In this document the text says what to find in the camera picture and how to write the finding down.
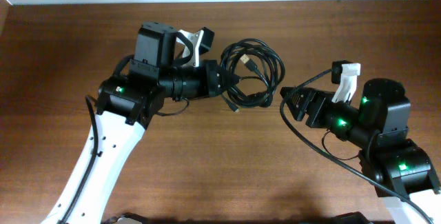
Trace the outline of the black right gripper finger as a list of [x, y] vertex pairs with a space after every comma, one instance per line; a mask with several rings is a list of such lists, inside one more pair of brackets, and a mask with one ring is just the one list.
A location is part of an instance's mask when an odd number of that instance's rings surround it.
[[295, 121], [303, 120], [306, 114], [315, 114], [314, 94], [295, 94], [287, 101], [288, 108]]
[[308, 97], [313, 94], [315, 90], [313, 88], [295, 88], [295, 87], [282, 87], [280, 90], [280, 95], [282, 98], [286, 96], [304, 96]]

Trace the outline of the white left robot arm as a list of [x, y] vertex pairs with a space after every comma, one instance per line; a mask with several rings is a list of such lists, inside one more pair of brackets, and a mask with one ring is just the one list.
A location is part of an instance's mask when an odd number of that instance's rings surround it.
[[86, 97], [91, 128], [58, 201], [44, 223], [100, 223], [121, 170], [164, 100], [216, 97], [239, 82], [217, 64], [201, 60], [214, 32], [195, 33], [158, 22], [140, 27], [134, 54], [120, 60], [96, 99]]

